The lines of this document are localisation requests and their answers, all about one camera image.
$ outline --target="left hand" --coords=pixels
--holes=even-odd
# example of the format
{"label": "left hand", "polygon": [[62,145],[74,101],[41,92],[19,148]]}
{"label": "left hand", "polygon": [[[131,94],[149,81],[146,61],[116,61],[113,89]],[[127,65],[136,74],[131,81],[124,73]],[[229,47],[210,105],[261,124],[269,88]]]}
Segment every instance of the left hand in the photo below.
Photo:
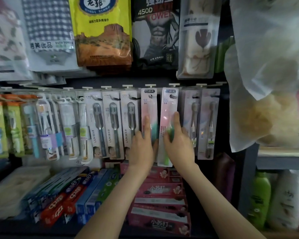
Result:
{"label": "left hand", "polygon": [[140,131],[137,131],[132,139],[132,146],[129,153],[129,170],[146,176],[150,172],[158,150],[158,140],[152,147],[150,118],[145,117],[144,138]]}
{"label": "left hand", "polygon": [[163,49],[170,49],[171,47],[173,47],[173,44],[172,44],[172,43],[164,44],[164,45],[163,45]]}

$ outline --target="black package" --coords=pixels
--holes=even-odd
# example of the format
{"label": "black package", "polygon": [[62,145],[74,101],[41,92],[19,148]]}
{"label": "black package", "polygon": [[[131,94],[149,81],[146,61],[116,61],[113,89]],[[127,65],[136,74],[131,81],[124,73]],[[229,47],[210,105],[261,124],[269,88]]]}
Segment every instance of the black package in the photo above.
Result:
{"label": "black package", "polygon": [[179,0],[132,0],[134,65],[178,69]]}

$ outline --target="muscular torso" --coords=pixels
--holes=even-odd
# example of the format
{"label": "muscular torso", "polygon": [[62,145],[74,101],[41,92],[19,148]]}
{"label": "muscular torso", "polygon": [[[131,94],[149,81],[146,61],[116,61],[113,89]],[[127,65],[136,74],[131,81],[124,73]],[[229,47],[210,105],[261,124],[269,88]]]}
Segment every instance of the muscular torso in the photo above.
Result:
{"label": "muscular torso", "polygon": [[170,11],[147,15],[146,21],[151,32],[150,42],[156,46],[167,44],[173,14]]}

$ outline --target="shampoo bottle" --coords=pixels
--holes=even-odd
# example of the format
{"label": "shampoo bottle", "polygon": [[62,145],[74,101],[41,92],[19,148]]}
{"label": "shampoo bottle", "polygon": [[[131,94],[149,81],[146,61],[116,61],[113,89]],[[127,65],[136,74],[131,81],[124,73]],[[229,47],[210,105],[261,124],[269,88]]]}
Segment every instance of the shampoo bottle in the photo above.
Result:
{"label": "shampoo bottle", "polygon": [[251,209],[248,220],[258,230],[264,227],[269,209],[271,185],[266,173],[256,172],[253,181],[253,193],[251,196]]}
{"label": "shampoo bottle", "polygon": [[279,174],[267,221],[278,231],[298,229],[299,170],[284,170]]}

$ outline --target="yellow wet wipes bag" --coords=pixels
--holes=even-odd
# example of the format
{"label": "yellow wet wipes bag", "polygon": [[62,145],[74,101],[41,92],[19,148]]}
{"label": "yellow wet wipes bag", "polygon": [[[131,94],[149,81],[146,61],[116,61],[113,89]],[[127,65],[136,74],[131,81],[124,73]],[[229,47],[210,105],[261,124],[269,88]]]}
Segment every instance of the yellow wet wipes bag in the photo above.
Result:
{"label": "yellow wet wipes bag", "polygon": [[131,1],[69,0],[79,66],[131,65]]}

